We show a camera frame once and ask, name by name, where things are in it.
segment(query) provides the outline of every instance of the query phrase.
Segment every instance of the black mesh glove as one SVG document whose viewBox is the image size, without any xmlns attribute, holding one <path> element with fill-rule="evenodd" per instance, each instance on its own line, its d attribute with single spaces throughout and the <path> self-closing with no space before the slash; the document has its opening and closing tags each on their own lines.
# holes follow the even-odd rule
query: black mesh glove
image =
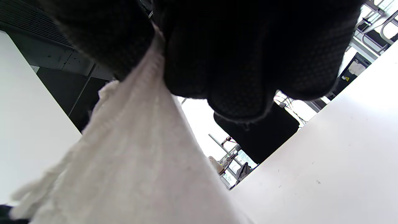
<svg viewBox="0 0 398 224">
<path fill-rule="evenodd" d="M 154 30 L 134 0 L 41 0 L 72 43 L 122 80 Z M 277 89 L 311 100 L 334 86 L 364 0 L 154 0 L 166 38 L 164 79 L 222 117 L 254 122 Z"/>
</svg>

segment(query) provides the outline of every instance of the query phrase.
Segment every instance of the black vent grille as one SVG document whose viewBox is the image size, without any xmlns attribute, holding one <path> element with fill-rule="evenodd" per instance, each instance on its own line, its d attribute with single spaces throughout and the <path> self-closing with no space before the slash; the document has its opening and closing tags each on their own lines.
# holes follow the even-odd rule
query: black vent grille
<svg viewBox="0 0 398 224">
<path fill-rule="evenodd" d="M 73 48 L 50 17 L 20 0 L 0 0 L 0 23 Z"/>
</svg>

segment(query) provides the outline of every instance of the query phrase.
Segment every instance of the white table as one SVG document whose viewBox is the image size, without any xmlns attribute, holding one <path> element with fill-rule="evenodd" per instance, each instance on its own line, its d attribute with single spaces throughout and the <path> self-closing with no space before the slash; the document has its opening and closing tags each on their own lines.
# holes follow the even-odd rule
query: white table
<svg viewBox="0 0 398 224">
<path fill-rule="evenodd" d="M 56 164 L 81 134 L 0 31 L 0 204 Z"/>
<path fill-rule="evenodd" d="M 257 224 L 398 223 L 397 93 L 395 43 L 231 194 Z"/>
</svg>

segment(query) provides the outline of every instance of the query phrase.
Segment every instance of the metal frame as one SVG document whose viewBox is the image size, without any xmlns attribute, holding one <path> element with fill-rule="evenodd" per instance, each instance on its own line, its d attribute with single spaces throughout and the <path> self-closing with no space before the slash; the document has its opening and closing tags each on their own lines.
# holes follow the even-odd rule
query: metal frame
<svg viewBox="0 0 398 224">
<path fill-rule="evenodd" d="M 394 42 L 393 42 L 392 40 L 388 39 L 388 38 L 384 35 L 384 32 L 383 32 L 383 31 L 384 31 L 384 28 L 386 27 L 386 25 L 389 24 L 389 23 L 392 23 L 392 24 L 394 24 L 395 26 L 398 26 L 398 23 L 396 23 L 396 19 L 395 19 L 396 16 L 398 16 L 398 11 L 396 11 L 396 12 L 391 16 L 390 19 L 388 19 L 387 21 L 384 22 L 384 24 L 383 24 L 383 26 L 381 27 L 381 30 L 380 30 L 380 36 L 381 36 L 381 38 L 383 38 L 387 43 L 389 43 L 389 44 L 391 44 L 391 45 L 393 45 Z"/>
</svg>

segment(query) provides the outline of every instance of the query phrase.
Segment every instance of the white towel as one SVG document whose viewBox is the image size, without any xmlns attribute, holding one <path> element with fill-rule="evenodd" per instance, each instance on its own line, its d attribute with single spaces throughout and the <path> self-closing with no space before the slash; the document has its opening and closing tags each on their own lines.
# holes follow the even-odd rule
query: white towel
<svg viewBox="0 0 398 224">
<path fill-rule="evenodd" d="M 163 38 L 122 83 L 100 91 L 64 159 L 21 188 L 31 224 L 246 224 L 163 82 Z"/>
</svg>

